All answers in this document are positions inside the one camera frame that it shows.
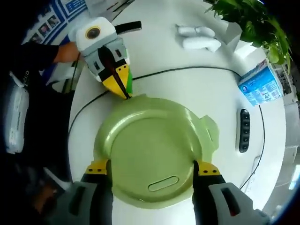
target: green plastic lid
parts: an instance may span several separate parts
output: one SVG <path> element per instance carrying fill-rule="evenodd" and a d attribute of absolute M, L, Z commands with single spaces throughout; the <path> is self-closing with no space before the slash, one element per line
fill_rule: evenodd
<path fill-rule="evenodd" d="M 192 195 L 193 161 L 211 162 L 219 131 L 173 101 L 145 95 L 122 102 L 104 121 L 95 160 L 110 158 L 112 191 L 140 208 L 159 209 Z"/>

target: camera lens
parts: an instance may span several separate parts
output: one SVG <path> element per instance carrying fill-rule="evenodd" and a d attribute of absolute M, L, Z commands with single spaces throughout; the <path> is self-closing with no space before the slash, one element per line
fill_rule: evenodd
<path fill-rule="evenodd" d="M 100 29 L 97 27 L 91 28 L 89 29 L 89 31 L 86 33 L 86 37 L 88 39 L 94 39 L 96 37 L 98 37 L 100 34 Z"/>

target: white table surface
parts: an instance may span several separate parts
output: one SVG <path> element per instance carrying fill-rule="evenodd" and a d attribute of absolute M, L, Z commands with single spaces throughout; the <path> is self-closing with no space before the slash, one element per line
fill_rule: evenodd
<path fill-rule="evenodd" d="M 212 28 L 217 38 L 225 33 L 224 24 L 212 14 L 204 14 L 199 0 L 136 0 L 113 24 L 141 20 L 142 30 L 121 35 L 129 51 L 133 77 L 170 68 L 217 66 L 244 74 L 264 57 L 258 49 L 239 60 L 222 47 L 215 53 L 206 50 L 186 51 L 176 36 L 174 25 Z M 233 73 L 215 69 L 190 69 L 168 72 L 133 82 L 134 95 L 165 98 L 178 102 L 198 117 L 209 115 L 220 130 L 219 149 L 212 163 L 227 182 L 240 186 L 250 175 L 254 159 L 262 152 L 263 126 L 258 107 L 252 107 L 237 87 Z M 85 67 L 79 79 L 71 108 L 70 123 L 90 100 L 105 91 Z M 81 179 L 93 161 L 93 145 L 101 123 L 122 99 L 109 93 L 89 105 L 77 117 L 69 139 L 69 161 L 73 181 Z M 246 153 L 235 149 L 237 110 L 246 108 L 251 117 L 250 145 Z M 266 130 L 265 149 L 255 175 L 245 193 L 254 208 L 263 209 L 276 184 L 285 151 L 285 110 L 283 100 L 262 105 Z M 145 210 L 114 198 L 113 224 L 195 224 L 191 199 L 161 210 Z"/>

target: product box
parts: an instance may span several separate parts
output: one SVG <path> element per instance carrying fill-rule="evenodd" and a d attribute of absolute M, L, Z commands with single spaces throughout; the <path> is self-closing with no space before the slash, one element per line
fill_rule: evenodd
<path fill-rule="evenodd" d="M 264 60 L 254 69 L 242 76 L 239 89 L 255 106 L 273 101 L 283 96 L 281 85 L 278 84 L 272 70 Z"/>

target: black sleeve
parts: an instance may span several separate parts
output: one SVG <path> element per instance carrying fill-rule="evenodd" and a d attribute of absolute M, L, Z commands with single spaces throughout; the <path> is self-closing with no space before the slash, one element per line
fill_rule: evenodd
<path fill-rule="evenodd" d="M 12 52 L 11 70 L 44 70 L 53 63 L 58 49 L 58 45 L 42 45 L 34 42 L 20 45 Z"/>

